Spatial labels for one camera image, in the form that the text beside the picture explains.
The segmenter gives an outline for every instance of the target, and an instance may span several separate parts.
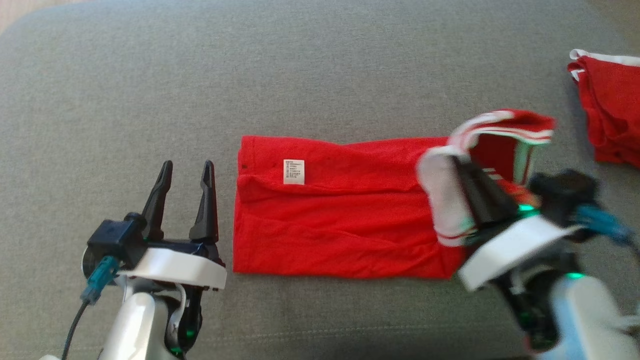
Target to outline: blue cable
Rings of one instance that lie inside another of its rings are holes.
[[[95,305],[95,303],[98,302],[104,287],[116,277],[119,269],[120,262],[116,258],[113,256],[105,256],[91,273],[89,279],[86,280],[86,288],[82,292],[82,295],[80,295],[82,306],[80,307],[80,310],[78,310],[76,317],[69,328],[65,347],[62,349],[61,360],[67,360],[69,348],[71,347],[71,339],[73,338],[78,322],[80,321],[80,316],[82,316],[88,305]]]
[[[615,216],[596,206],[583,205],[578,207],[575,220],[594,233],[608,236],[615,244],[631,248],[640,265],[640,249],[632,239],[635,232],[620,223]]]
[[[89,305],[95,305],[102,295],[102,291],[118,273],[120,262],[113,256],[102,258],[98,266],[86,280],[86,288],[80,295],[80,300],[87,301]]]

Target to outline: green led light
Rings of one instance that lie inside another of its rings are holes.
[[[518,209],[520,211],[532,211],[532,210],[535,210],[536,208],[534,208],[533,206],[531,206],[529,204],[520,204],[520,205],[518,205]]]
[[[529,204],[518,205],[518,212],[520,213],[520,217],[523,217],[523,218],[533,217],[540,213],[538,209],[534,208]]]
[[[580,274],[579,272],[570,272],[570,273],[566,274],[566,276],[569,279],[574,279],[575,280],[575,279],[580,279],[582,277],[585,277],[586,275]]]

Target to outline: wooden floor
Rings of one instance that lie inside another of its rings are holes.
[[[83,1],[87,0],[0,0],[0,34],[17,19],[32,11]]]

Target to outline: red garment pile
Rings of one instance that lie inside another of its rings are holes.
[[[640,167],[640,58],[580,49],[570,56],[595,159]]]

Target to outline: black cable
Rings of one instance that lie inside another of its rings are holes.
[[[67,340],[65,341],[65,348],[62,350],[61,360],[67,360],[69,348],[71,347],[71,338],[74,337],[74,332],[76,331],[76,326],[78,326],[78,322],[80,321],[80,316],[82,316],[82,314],[84,313],[84,310],[86,309],[87,305],[89,305],[89,302],[87,300],[83,301],[82,305],[80,306],[80,309],[78,309],[74,322],[71,323],[71,328],[69,328],[69,333],[67,334]]]
[[[631,248],[631,251],[633,251],[633,253],[634,253],[635,257],[636,257],[636,261],[638,262],[638,265],[640,266],[640,249],[638,248],[638,245],[636,245],[636,243],[633,241],[633,239],[629,239],[627,245]]]

